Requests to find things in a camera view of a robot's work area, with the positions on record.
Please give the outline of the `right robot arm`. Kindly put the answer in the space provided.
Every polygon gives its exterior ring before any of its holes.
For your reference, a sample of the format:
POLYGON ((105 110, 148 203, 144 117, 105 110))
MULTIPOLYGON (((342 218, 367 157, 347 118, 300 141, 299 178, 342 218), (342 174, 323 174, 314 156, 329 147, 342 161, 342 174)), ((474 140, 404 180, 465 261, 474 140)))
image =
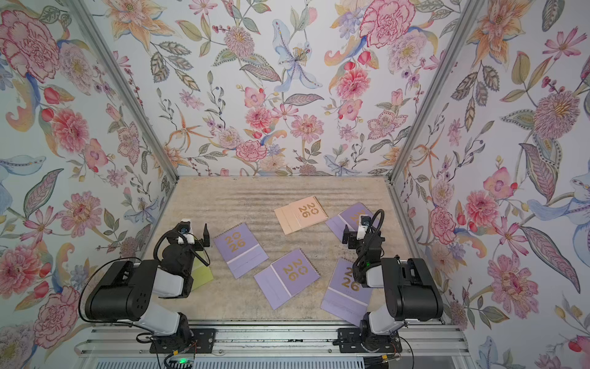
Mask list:
POLYGON ((402 352, 398 331, 407 321, 430 321, 443 314, 443 301, 422 258, 381 256, 385 241, 379 231, 345 228, 342 243, 356 251, 351 265, 335 271, 328 288, 332 306, 347 315, 355 328, 340 328, 333 345, 341 353, 402 352))

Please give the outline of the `purple calendar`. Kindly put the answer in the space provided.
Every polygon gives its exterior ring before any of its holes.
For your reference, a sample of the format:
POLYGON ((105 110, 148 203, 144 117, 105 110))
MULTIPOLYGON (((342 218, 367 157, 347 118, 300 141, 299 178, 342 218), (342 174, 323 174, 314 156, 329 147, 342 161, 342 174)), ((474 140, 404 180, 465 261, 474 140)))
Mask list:
POLYGON ((304 252, 297 248, 254 276, 273 310, 321 278, 304 252))
POLYGON ((243 277, 268 259, 246 223, 230 228, 213 241, 235 279, 243 277))
POLYGON ((341 213, 326 221, 328 228, 334 233, 338 240, 342 240, 345 228, 356 232, 362 215, 373 216, 373 212, 362 202, 357 202, 341 213))
POLYGON ((372 290, 354 280, 352 267, 352 261, 338 259, 321 309, 359 327, 370 305, 372 290))

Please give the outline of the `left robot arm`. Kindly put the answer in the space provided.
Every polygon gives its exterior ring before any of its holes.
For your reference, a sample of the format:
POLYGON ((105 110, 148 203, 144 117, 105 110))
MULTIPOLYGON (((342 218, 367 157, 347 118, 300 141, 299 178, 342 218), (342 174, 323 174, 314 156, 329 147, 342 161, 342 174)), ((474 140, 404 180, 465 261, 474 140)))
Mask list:
POLYGON ((104 276, 78 306, 88 323, 123 324, 141 329, 137 341, 147 344, 154 355, 210 354, 216 331, 196 329, 182 312, 166 309, 152 300, 185 299, 196 287, 192 275, 199 261, 210 265, 207 248, 210 233, 198 238, 189 220, 180 221, 157 241, 153 257, 139 261, 120 258, 104 265, 104 276))

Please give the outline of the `peach pink calendar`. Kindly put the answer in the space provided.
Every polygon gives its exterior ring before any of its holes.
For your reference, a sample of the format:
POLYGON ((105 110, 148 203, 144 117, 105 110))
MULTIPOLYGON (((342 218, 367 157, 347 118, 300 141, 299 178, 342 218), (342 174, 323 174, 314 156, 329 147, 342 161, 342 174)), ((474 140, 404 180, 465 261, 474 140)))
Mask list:
POLYGON ((285 235, 290 235, 329 218, 315 196, 292 202, 274 210, 285 235))

